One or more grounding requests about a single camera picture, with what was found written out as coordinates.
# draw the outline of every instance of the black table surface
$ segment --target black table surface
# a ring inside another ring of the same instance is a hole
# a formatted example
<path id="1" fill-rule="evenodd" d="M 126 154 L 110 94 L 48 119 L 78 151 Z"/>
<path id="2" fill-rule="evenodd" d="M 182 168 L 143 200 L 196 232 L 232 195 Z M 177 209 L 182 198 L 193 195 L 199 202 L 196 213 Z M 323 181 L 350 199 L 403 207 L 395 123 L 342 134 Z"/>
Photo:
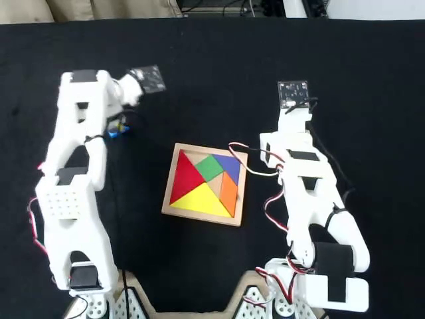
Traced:
<path id="1" fill-rule="evenodd" d="M 70 302 L 50 281 L 25 211 L 53 135 L 60 75 L 95 68 L 120 77 L 151 64 L 167 91 L 142 100 L 131 133 L 107 140 L 120 223 L 109 175 L 96 197 L 117 266 L 137 276 L 158 311 L 223 310 L 244 271 L 287 251 L 261 210 L 275 179 L 248 175 L 240 228 L 162 215 L 174 143 L 258 146 L 259 133 L 277 128 L 277 81 L 308 80 L 319 98 L 313 125 L 355 185 L 347 206 L 371 252 L 359 275 L 370 284 L 369 311 L 332 318 L 416 318 L 424 309 L 424 35 L 424 21 L 1 25 L 0 318 L 60 318 Z M 84 160 L 79 152 L 71 163 Z M 255 152 L 248 162 L 265 169 Z M 283 201 L 271 212 L 286 221 Z"/>

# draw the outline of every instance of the white robotic arm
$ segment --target white robotic arm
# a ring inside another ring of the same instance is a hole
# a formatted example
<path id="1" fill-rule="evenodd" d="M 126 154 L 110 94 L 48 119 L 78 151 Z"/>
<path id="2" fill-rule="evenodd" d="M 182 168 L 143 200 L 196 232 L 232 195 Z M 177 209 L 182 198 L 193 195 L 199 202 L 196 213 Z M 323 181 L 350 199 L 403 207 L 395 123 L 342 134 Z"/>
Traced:
<path id="1" fill-rule="evenodd" d="M 311 269 L 296 277 L 294 293 L 311 307 L 366 311 L 369 286 L 354 278 L 354 272 L 368 269 L 369 251 L 344 207 L 332 167 L 313 147 L 305 128 L 311 120 L 307 82 L 279 86 L 278 131 L 260 134 L 261 149 L 268 151 L 261 153 L 261 160 L 279 172 L 278 183 L 283 187 L 289 215 L 287 244 L 301 265 Z M 313 243 L 309 234 L 313 223 L 325 227 L 338 244 Z M 283 264 L 286 262 L 271 260 L 266 270 L 289 282 L 293 272 Z"/>
<path id="2" fill-rule="evenodd" d="M 78 70 L 62 75 L 58 117 L 45 161 L 44 176 L 36 186 L 44 219 L 44 245 L 50 269 L 59 289 L 72 296 L 84 293 L 102 304 L 88 313 L 101 318 L 112 294 L 118 270 L 110 239 L 99 218 L 94 192 L 104 187 L 106 146 L 103 134 L 108 119 L 123 111 L 123 105 L 137 105 L 144 92 L 165 89 L 156 66 L 132 69 L 120 80 L 105 70 Z M 78 146 L 85 146 L 88 167 L 65 167 Z M 89 262 L 71 264 L 70 254 L 83 252 Z M 110 309 L 110 318 L 114 311 Z"/>

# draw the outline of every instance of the red and white wire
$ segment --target red and white wire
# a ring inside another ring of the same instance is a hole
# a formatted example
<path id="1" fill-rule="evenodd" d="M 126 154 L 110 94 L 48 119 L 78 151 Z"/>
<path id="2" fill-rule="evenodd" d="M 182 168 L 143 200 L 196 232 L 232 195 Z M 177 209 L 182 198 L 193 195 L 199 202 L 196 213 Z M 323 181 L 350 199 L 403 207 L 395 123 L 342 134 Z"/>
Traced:
<path id="1" fill-rule="evenodd" d="M 284 195 L 284 188 L 282 188 L 282 190 L 276 194 L 275 196 L 271 196 L 270 198 L 268 198 L 265 202 L 264 202 L 264 206 L 263 206 L 263 210 L 264 210 L 264 214 L 266 215 L 266 217 L 273 223 L 275 224 L 275 226 L 277 226 L 277 228 L 288 232 L 288 227 L 284 224 L 282 224 L 281 222 L 275 220 L 272 216 L 270 216 L 270 214 L 267 212 L 267 207 L 269 206 L 269 204 L 273 203 L 274 201 L 277 201 L 279 198 L 281 198 Z"/>
<path id="2" fill-rule="evenodd" d="M 245 167 L 245 169 L 247 170 L 247 171 L 249 171 L 251 174 L 254 174 L 254 175 L 259 175 L 259 176 L 265 176 L 265 177 L 273 177 L 273 176 L 277 176 L 277 175 L 279 175 L 279 172 L 278 171 L 276 171 L 276 172 L 274 172 L 274 173 L 262 173 L 262 172 L 260 172 L 260 171 L 253 171 L 252 169 L 250 169 L 241 159 L 240 159 L 240 157 L 238 156 L 238 154 L 236 154 L 236 152 L 232 149 L 232 146 L 241 146 L 241 147 L 243 147 L 243 148 L 250 148 L 249 146 L 247 146 L 247 145 L 245 145 L 245 144 L 242 144 L 242 143 L 239 143 L 239 142 L 231 142 L 231 143 L 229 143 L 228 144 L 228 150 L 229 150 L 229 152 L 233 155 L 233 157 L 234 158 L 236 158 L 238 161 L 239 161 L 239 163 L 243 166 L 243 167 Z M 272 153 L 272 152 L 269 152 L 269 151 L 266 151 L 266 150 L 260 150 L 261 152 L 266 152 L 266 153 L 268 153 L 268 154 L 270 154 L 270 155 L 273 155 L 273 156 L 276 156 L 278 159 L 280 159 L 280 160 L 282 160 L 281 158 L 280 158 L 280 156 L 278 156 L 278 155 L 276 155 L 275 153 Z"/>
<path id="3" fill-rule="evenodd" d="M 291 245 L 291 247 L 290 247 L 290 249 L 289 249 L 289 251 L 288 251 L 288 253 L 287 253 L 287 255 L 286 255 L 286 261 L 288 262 L 288 266 L 294 271 L 294 272 L 296 272 L 297 274 L 306 274 L 307 273 L 307 271 L 308 271 L 308 269 L 307 270 L 303 270 L 303 269 L 300 269 L 300 268 L 298 268 L 295 264 L 294 264 L 294 262 L 291 260 L 291 257 L 290 257 L 290 254 L 291 254 L 291 252 L 292 252 L 292 245 Z"/>
<path id="4" fill-rule="evenodd" d="M 249 298 L 249 297 L 247 297 L 247 296 L 243 296 L 243 297 L 242 297 L 242 299 L 243 299 L 245 302 L 247 302 L 247 303 L 249 303 L 249 304 L 251 304 L 251 305 L 253 305 L 253 306 L 257 306 L 257 307 L 261 307 L 261 308 L 263 308 L 263 309 L 266 309 L 265 304 L 268 304 L 269 302 L 273 301 L 274 296 L 272 296 L 271 298 L 269 298 L 269 299 L 268 299 L 268 300 L 266 300 L 266 301 L 255 301 L 255 300 L 253 300 L 253 299 L 251 299 L 251 298 Z"/>
<path id="5" fill-rule="evenodd" d="M 269 273 L 268 271 L 266 271 L 266 269 L 261 267 L 256 267 L 255 271 L 263 278 L 266 278 L 267 276 L 272 277 L 278 283 L 278 286 L 280 290 L 282 291 L 282 294 L 284 295 L 285 299 L 288 301 L 289 304 L 292 304 L 292 298 L 290 294 L 287 292 L 284 284 L 282 283 L 282 281 L 280 280 L 278 276 L 276 276 L 275 274 Z"/>
<path id="6" fill-rule="evenodd" d="M 34 216 L 34 212 L 31 209 L 31 204 L 37 200 L 37 197 L 31 198 L 28 205 L 27 205 L 27 212 L 29 214 L 29 220 L 30 220 L 30 224 L 31 224 L 31 230 L 33 232 L 33 241 L 34 244 L 36 246 L 38 246 L 46 255 L 47 255 L 47 250 L 46 247 L 40 243 L 39 241 L 39 234 L 37 233 L 37 223 L 35 221 L 35 216 Z"/>

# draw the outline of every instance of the yellow triangle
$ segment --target yellow triangle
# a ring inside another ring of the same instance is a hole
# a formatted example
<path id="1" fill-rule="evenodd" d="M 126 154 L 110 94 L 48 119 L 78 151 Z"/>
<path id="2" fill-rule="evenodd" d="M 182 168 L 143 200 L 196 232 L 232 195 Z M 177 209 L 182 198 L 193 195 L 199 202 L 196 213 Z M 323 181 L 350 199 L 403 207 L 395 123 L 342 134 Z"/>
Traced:
<path id="1" fill-rule="evenodd" d="M 200 211 L 216 216 L 232 217 L 207 183 L 200 184 L 197 188 L 190 191 L 170 206 L 188 209 L 190 211 Z"/>

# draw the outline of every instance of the wooden frame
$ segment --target wooden frame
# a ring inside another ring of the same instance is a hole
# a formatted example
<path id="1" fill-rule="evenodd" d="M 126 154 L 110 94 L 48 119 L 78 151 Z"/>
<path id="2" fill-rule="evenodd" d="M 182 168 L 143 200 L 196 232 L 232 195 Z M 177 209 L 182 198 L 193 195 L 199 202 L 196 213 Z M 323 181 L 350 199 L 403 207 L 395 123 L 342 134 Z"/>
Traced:
<path id="1" fill-rule="evenodd" d="M 211 214 L 202 213 L 199 211 L 189 211 L 186 209 L 174 208 L 169 205 L 171 191 L 173 189 L 173 184 L 174 184 L 175 170 L 177 167 L 177 160 L 179 157 L 180 150 L 184 150 L 186 152 L 203 153 L 203 154 L 232 156 L 232 154 L 228 150 L 220 150 L 217 148 L 205 148 L 202 146 L 176 143 L 174 147 L 174 152 L 173 152 L 173 159 L 171 160 L 171 167 L 170 167 L 170 172 L 168 175 L 167 188 L 165 189 L 164 202 L 162 204 L 162 213 L 167 215 L 198 219 L 201 221 L 210 221 L 213 223 L 240 226 L 240 223 L 242 220 L 242 206 L 244 202 L 245 179 L 246 179 L 246 169 L 243 165 L 241 165 L 239 169 L 236 208 L 235 208 L 235 213 L 233 218 L 211 215 Z M 248 161 L 248 154 L 241 153 L 241 152 L 235 152 L 235 153 L 238 154 L 238 156 L 242 160 L 242 163 L 246 165 Z"/>

